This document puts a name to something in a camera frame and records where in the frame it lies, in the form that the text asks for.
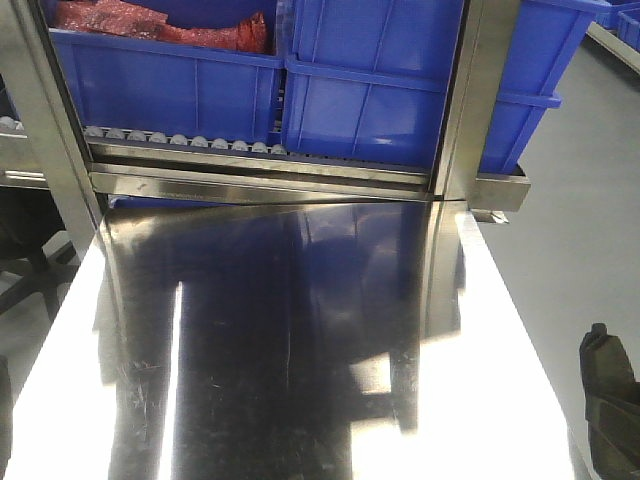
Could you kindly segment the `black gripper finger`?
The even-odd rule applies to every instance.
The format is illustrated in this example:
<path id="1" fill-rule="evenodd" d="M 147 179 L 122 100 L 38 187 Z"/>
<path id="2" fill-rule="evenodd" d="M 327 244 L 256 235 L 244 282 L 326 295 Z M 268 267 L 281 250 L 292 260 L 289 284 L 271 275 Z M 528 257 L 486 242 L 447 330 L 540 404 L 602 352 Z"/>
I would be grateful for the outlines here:
<path id="1" fill-rule="evenodd" d="M 5 356 L 1 356 L 0 364 L 0 428 L 1 467 L 6 468 L 12 453 L 13 396 L 8 360 Z"/>
<path id="2" fill-rule="evenodd" d="M 639 383 L 585 383 L 591 463 L 601 479 L 639 478 Z"/>

